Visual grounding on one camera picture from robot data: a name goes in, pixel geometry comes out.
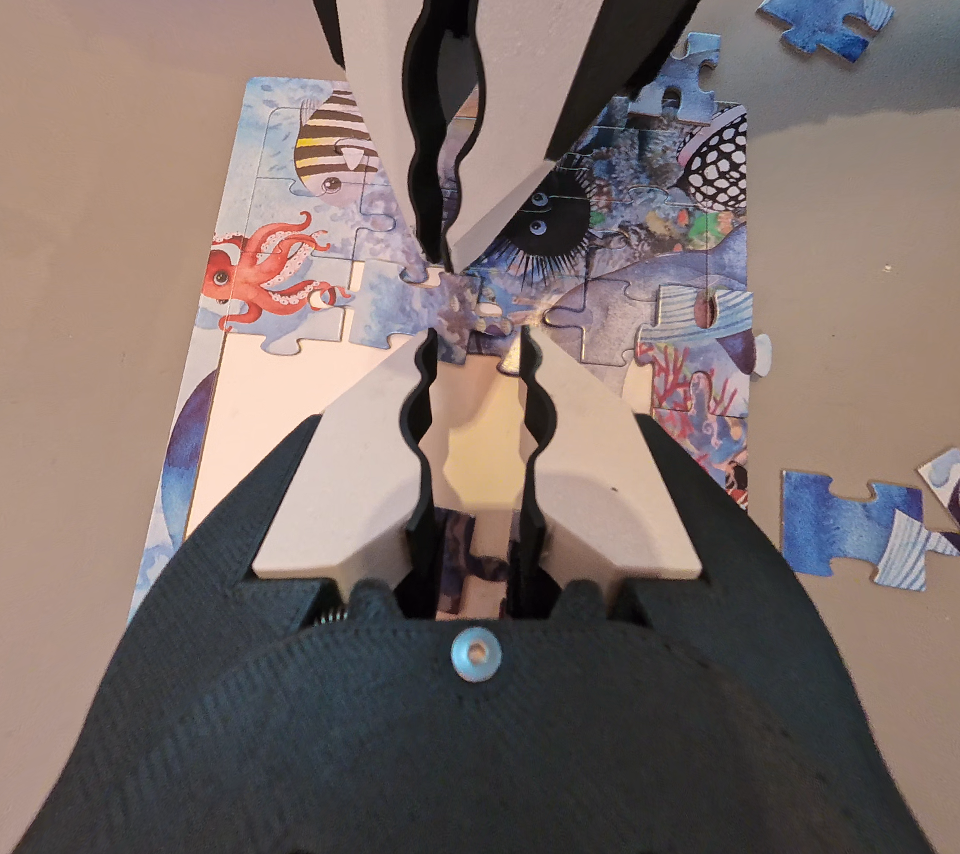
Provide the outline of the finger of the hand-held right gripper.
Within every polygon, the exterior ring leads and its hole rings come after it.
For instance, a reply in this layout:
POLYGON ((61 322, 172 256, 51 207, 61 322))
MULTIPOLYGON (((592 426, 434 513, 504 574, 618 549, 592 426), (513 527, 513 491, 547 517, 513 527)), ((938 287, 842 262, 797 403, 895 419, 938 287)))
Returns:
POLYGON ((478 134, 460 161, 453 265, 478 258, 553 167, 549 144, 604 0, 478 0, 478 134))
POLYGON ((438 160, 447 135, 436 0, 336 0, 346 77, 404 220, 427 259, 442 252, 438 160))

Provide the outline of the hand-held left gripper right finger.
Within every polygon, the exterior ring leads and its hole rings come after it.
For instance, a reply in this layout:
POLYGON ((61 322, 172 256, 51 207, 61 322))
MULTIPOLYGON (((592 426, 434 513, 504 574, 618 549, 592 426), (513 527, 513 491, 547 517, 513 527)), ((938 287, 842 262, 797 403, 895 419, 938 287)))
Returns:
POLYGON ((520 338, 525 476, 519 613, 572 582, 609 607, 631 578, 693 580, 702 564, 630 406, 541 329, 520 338))

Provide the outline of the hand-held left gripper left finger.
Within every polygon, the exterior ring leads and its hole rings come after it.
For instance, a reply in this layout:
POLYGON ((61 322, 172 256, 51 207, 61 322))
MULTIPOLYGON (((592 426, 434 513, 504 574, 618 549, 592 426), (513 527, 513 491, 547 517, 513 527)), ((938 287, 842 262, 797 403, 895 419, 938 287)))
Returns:
POLYGON ((406 528, 422 499, 419 447, 402 409, 425 383, 415 335, 327 406, 252 562, 262 579, 402 581, 413 570, 406 528))

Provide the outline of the sea animal jigsaw puzzle tray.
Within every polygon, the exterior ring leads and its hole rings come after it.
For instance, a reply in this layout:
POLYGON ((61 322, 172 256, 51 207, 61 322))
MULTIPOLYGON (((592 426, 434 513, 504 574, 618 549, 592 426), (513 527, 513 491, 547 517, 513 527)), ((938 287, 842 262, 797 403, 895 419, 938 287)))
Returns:
MULTIPOLYGON (((523 482, 520 333, 540 326, 651 414, 742 509, 748 413, 767 335, 637 344, 661 286, 747 292, 747 108, 708 124, 611 100, 464 273, 481 281, 464 363, 438 359, 424 440, 438 507, 475 516, 474 554, 506 558, 523 482)), ((131 609, 212 508, 386 349, 350 342, 368 260, 437 286, 346 81, 246 84, 131 609)))

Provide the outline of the dark blue puzzle piece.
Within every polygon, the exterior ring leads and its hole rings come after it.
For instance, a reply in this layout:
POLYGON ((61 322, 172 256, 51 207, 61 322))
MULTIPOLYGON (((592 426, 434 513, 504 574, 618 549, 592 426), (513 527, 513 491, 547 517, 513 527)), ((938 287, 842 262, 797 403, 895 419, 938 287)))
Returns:
POLYGON ((812 55, 823 48, 854 64, 869 47, 868 38, 848 29, 846 19, 880 32, 895 8, 884 0, 764 0, 757 13, 787 25, 781 40, 794 50, 812 55))

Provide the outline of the light blue puzzle piece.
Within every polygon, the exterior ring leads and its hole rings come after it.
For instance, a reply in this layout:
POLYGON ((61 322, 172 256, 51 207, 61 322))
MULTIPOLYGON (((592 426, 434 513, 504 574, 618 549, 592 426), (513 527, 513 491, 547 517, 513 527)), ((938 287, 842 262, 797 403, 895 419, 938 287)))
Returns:
POLYGON ((402 280, 398 263, 367 260, 353 302, 349 341, 386 349, 393 334, 414 336, 427 329, 438 334, 438 358, 462 365, 467 357, 481 281, 469 275, 440 273, 437 285, 402 280))

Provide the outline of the blue white notched puzzle piece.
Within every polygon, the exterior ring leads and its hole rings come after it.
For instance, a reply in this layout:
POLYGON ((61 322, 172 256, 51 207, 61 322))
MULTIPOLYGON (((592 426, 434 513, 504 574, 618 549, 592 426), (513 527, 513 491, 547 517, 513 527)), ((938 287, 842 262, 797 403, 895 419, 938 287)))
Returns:
POLYGON ((718 34, 689 32, 684 56, 668 55, 655 79, 645 85, 630 102, 629 112, 659 117, 664 98, 669 92, 678 94, 677 120, 691 125, 707 125, 714 116, 716 97, 713 91, 700 87, 701 69, 716 67, 722 38, 718 34))

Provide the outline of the pale blue striped puzzle piece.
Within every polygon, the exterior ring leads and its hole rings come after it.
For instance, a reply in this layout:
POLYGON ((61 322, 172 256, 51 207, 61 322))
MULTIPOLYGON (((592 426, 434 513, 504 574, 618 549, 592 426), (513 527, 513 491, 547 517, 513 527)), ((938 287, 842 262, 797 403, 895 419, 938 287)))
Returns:
POLYGON ((664 284, 660 287, 655 323, 641 325, 636 344, 718 341, 752 329, 754 295, 750 291, 725 288, 698 290, 694 287, 664 284), (698 301, 711 302, 715 317, 711 325, 701 327, 695 316, 698 301))

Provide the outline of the blue puzzle piece striped end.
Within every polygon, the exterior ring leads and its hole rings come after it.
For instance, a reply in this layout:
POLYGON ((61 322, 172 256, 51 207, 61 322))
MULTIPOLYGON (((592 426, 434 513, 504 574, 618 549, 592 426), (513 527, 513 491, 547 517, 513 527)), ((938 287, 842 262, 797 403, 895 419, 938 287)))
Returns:
POLYGON ((864 560, 876 584, 924 591, 927 554, 958 557, 957 533, 925 527, 918 488, 873 483, 870 500, 850 500, 831 485, 821 474, 782 473, 781 550, 796 573, 829 577, 835 559, 864 560))

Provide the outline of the white blue striped puzzle piece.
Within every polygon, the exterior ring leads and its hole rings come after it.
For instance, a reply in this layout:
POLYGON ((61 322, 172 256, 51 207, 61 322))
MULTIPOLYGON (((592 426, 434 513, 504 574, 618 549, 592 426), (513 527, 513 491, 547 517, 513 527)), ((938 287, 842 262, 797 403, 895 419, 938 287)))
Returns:
POLYGON ((918 476, 959 525, 959 448, 949 448, 917 467, 918 476))

